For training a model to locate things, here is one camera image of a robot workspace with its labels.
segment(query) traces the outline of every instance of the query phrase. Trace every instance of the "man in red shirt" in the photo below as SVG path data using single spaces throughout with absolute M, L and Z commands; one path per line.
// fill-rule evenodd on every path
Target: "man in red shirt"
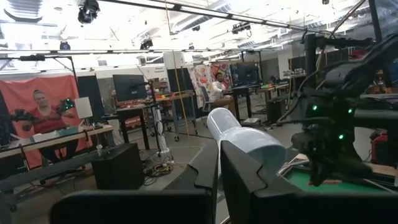
M 33 99 L 37 103 L 37 107 L 29 111 L 35 118 L 34 121 L 23 121 L 22 129 L 24 131 L 33 130 L 36 134 L 50 133 L 55 130 L 67 128 L 67 124 L 63 122 L 62 116 L 74 118 L 75 115 L 71 111 L 65 111 L 61 114 L 57 112 L 56 105 L 50 105 L 47 96 L 40 90 L 33 92 Z M 76 152 L 78 140 L 66 143 L 67 155 L 65 159 L 71 159 Z M 52 163 L 59 162 L 60 159 L 55 154 L 56 146 L 49 146 L 39 149 L 40 153 Z

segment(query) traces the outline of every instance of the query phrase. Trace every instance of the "black monitor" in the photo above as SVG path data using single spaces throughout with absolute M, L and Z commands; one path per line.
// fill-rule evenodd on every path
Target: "black monitor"
M 233 85 L 257 85 L 259 83 L 258 67 L 254 62 L 237 63 L 238 78 L 234 79 Z
M 113 75 L 113 82 L 119 102 L 147 98 L 143 75 Z

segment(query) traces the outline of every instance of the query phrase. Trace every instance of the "chair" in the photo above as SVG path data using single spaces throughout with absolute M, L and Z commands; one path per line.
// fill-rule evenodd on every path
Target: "chair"
M 209 95 L 207 94 L 206 87 L 201 86 L 200 89 L 201 89 L 201 91 L 203 93 L 203 97 L 205 99 L 205 102 L 204 102 L 203 107 L 201 108 L 201 110 L 202 110 L 202 112 L 210 113 L 210 111 L 212 111 L 212 109 L 214 109 L 215 107 L 213 106 L 213 103 L 210 102 Z

